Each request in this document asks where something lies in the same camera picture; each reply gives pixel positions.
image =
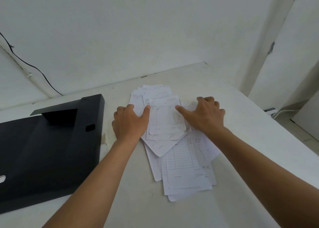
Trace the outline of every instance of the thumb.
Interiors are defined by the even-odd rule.
[[[184,107],[180,106],[180,105],[176,105],[175,109],[181,113],[181,115],[185,118],[185,116],[187,116],[189,114],[190,111],[188,111],[187,109],[185,109]]]
[[[150,109],[151,109],[151,106],[150,105],[146,105],[141,117],[149,120],[149,118],[150,118]]]

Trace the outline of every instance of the cable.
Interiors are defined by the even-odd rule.
[[[276,115],[274,115],[274,119],[281,113],[281,112],[290,112],[290,111],[299,111],[300,109],[294,109],[294,110],[281,110],[278,111],[278,113],[276,113]]]
[[[20,57],[18,57],[18,56],[13,52],[13,50],[12,50],[12,48],[14,48],[14,46],[10,45],[10,43],[7,41],[7,39],[4,37],[4,35],[2,35],[1,32],[0,32],[0,35],[3,37],[3,39],[4,39],[4,40],[6,41],[6,43],[8,44],[8,46],[9,46],[9,48],[10,48],[10,51],[11,51],[17,58],[19,58],[21,61],[23,61],[25,64],[29,65],[30,67],[33,67],[33,68],[37,69],[37,70],[43,75],[43,77],[44,77],[45,80],[48,82],[48,84],[51,86],[51,88],[53,88],[58,94],[60,94],[60,95],[63,96],[63,94],[59,93],[58,90],[56,90],[56,89],[50,84],[50,82],[49,82],[49,80],[47,79],[47,77],[46,77],[38,68],[36,68],[35,66],[30,65],[29,63],[26,63],[24,60],[22,60]]]

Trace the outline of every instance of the black cable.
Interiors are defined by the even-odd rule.
[[[38,68],[36,68],[35,66],[30,65],[29,63],[26,63],[24,60],[22,60],[20,57],[18,57],[18,56],[13,52],[12,48],[14,48],[14,46],[10,45],[10,43],[9,43],[9,42],[7,41],[7,39],[2,35],[1,32],[0,32],[0,35],[3,37],[3,39],[6,41],[6,43],[7,43],[8,46],[10,47],[10,51],[11,51],[17,58],[19,58],[21,61],[23,61],[25,64],[29,65],[30,67],[33,67],[33,68],[37,69],[37,70],[43,75],[43,77],[44,77],[45,80],[48,82],[48,84],[51,86],[51,88],[53,88],[57,93],[59,93],[59,92],[50,84],[50,82],[48,81],[48,79],[46,78],[46,76],[45,76]]]

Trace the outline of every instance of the forearm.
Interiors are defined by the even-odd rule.
[[[263,206],[282,227],[318,227],[319,190],[233,135],[207,136],[224,153]]]
[[[138,139],[130,137],[117,140],[82,185],[43,227],[103,227],[137,142]]]

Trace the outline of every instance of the white desk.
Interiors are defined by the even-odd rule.
[[[182,101],[214,96],[226,110],[225,126],[261,153],[319,188],[319,157],[267,116],[229,83],[214,77],[205,63],[136,78],[35,104],[0,111],[0,122],[28,117],[35,109],[101,93],[105,99],[103,131],[108,148],[115,141],[111,122],[117,106],[126,106],[133,89],[165,84]],[[101,155],[108,150],[102,149]],[[213,161],[217,186],[185,200],[169,202],[162,182],[155,182],[146,152],[139,143],[122,177],[105,227],[278,227],[221,154]],[[0,215],[1,228],[41,227],[68,197]]]

